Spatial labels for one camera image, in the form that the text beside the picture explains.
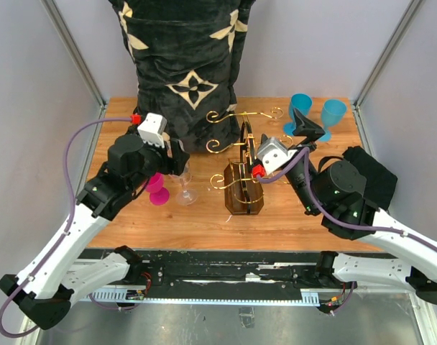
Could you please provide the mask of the clear wine glass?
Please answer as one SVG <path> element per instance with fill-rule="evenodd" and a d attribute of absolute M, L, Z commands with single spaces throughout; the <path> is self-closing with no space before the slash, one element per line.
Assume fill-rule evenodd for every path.
<path fill-rule="evenodd" d="M 191 189 L 188 184 L 192 179 L 190 164 L 185 164 L 184 170 L 180 175 L 170 175 L 170 178 L 180 184 L 181 191 L 176 195 L 176 201 L 182 206 L 189 206 L 198 198 L 198 192 Z"/>

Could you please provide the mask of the magenta plastic wine glass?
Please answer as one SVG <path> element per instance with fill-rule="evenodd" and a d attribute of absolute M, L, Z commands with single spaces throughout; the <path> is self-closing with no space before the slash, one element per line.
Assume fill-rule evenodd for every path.
<path fill-rule="evenodd" d="M 146 191 L 149 193 L 149 201 L 155 206 L 161 206 L 169 201 L 170 193 L 164 186 L 164 175 L 157 172 L 150 178 Z"/>

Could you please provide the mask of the blue plastic wine glass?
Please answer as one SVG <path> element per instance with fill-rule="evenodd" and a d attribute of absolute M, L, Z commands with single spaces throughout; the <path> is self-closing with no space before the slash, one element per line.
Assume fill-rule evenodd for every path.
<path fill-rule="evenodd" d="M 293 132 L 297 128 L 295 111 L 298 111 L 303 116 L 307 116 L 311 110 L 312 105 L 313 101 L 309 95 L 304 93 L 296 93 L 292 95 L 288 107 L 291 122 L 286 123 L 282 128 L 286 135 L 292 136 Z"/>

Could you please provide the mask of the teal plastic wine glass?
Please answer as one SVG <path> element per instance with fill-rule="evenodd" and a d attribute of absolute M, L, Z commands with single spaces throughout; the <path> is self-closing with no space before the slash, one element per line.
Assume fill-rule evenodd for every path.
<path fill-rule="evenodd" d="M 331 139 L 331 127 L 336 126 L 344 117 L 347 106 L 338 99 L 327 100 L 321 112 L 321 122 L 324 135 L 318 139 L 319 142 L 328 142 Z"/>

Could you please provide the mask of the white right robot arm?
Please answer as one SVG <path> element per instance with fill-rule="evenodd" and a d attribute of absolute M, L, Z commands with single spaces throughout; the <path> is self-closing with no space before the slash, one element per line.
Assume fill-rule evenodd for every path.
<path fill-rule="evenodd" d="M 410 229 L 367 199 L 367 180 L 352 161 L 343 158 L 325 169 L 314 167 L 309 153 L 325 132 L 299 110 L 293 109 L 292 114 L 294 135 L 305 139 L 285 164 L 285 177 L 306 214 L 322 215 L 322 226 L 341 239 L 370 243 L 392 255 L 383 259 L 321 252 L 315 281 L 324 288 L 340 283 L 354 288 L 358 282 L 394 285 L 437 305 L 437 241 Z"/>

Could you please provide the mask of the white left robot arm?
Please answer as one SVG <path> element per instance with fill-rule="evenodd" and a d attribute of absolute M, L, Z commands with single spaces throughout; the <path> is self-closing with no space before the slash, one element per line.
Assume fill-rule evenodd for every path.
<path fill-rule="evenodd" d="M 189 157 L 176 138 L 160 145 L 137 134 L 117 138 L 97 175 L 72 197 L 68 219 L 47 246 L 21 272 L 0 279 L 8 300 L 37 328 L 48 330 L 95 290 L 112 282 L 132 285 L 146 278 L 148 265 L 127 246 L 81 270 L 69 269 L 88 243 L 139 197 L 150 178 L 156 173 L 180 175 Z"/>

